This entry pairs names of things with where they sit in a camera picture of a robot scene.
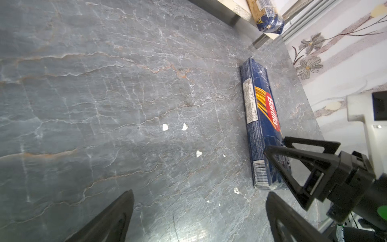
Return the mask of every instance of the marble countertop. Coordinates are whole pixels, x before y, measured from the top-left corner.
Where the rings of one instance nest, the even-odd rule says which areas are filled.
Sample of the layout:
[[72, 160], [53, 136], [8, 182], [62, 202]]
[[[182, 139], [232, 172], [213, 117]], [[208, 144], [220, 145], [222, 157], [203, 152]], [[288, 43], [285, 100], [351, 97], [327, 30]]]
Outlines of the marble countertop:
[[[280, 39], [253, 51], [186, 0], [1, 11], [1, 238], [63, 241], [132, 189], [127, 241], [272, 240], [238, 66], [252, 55], [267, 67], [284, 135], [322, 139]], [[317, 203], [276, 193], [317, 226]]]

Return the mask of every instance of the gray flower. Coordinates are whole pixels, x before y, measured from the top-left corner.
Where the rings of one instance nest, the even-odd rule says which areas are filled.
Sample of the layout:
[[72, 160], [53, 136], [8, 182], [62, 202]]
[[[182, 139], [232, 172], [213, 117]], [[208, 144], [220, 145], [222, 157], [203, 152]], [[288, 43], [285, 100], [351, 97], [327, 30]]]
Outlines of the gray flower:
[[301, 40], [301, 44], [298, 47], [299, 50], [306, 48], [305, 52], [309, 55], [313, 49], [318, 50], [324, 44], [325, 38], [321, 36], [321, 33], [315, 34], [310, 37], [310, 40]]
[[296, 67], [296, 71], [300, 79], [309, 79], [310, 73], [318, 73], [320, 69], [324, 68], [320, 62], [321, 58], [317, 56], [312, 56], [308, 60], [300, 60], [300, 66]]

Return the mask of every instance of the cable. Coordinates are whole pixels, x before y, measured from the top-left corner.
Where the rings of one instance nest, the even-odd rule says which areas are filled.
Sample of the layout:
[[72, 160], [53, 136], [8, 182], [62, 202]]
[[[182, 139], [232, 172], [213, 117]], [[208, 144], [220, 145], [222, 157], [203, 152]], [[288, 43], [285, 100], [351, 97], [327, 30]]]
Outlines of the cable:
[[351, 212], [351, 216], [352, 216], [353, 221], [354, 221], [355, 224], [356, 224], [356, 227], [359, 228], [359, 227], [358, 227], [358, 224], [356, 223], [355, 219], [353, 218], [352, 212]]

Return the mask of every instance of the red oval logo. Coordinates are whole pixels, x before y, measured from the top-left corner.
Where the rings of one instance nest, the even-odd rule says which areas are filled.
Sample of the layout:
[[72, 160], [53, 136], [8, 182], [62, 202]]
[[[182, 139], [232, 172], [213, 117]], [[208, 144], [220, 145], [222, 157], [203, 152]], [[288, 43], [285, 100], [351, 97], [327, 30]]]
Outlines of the red oval logo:
[[274, 106], [274, 102], [273, 102], [273, 99], [271, 98], [270, 93], [266, 93], [265, 100], [266, 100], [267, 115], [269, 116], [269, 119], [271, 120], [271, 123], [275, 128], [275, 130], [279, 132], [281, 131], [281, 128], [279, 126], [276, 107]]

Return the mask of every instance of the blue pasta box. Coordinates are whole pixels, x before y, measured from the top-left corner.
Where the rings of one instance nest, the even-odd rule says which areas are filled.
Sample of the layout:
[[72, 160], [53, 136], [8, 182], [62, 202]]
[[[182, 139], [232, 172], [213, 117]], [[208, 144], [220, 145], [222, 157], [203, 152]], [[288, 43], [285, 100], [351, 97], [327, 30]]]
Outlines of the blue pasta box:
[[[267, 71], [253, 58], [249, 58], [240, 66], [240, 74], [253, 184], [261, 190], [286, 188], [282, 177], [264, 155], [267, 145], [283, 146], [283, 136]], [[285, 156], [278, 156], [277, 160], [291, 171], [289, 160]]]

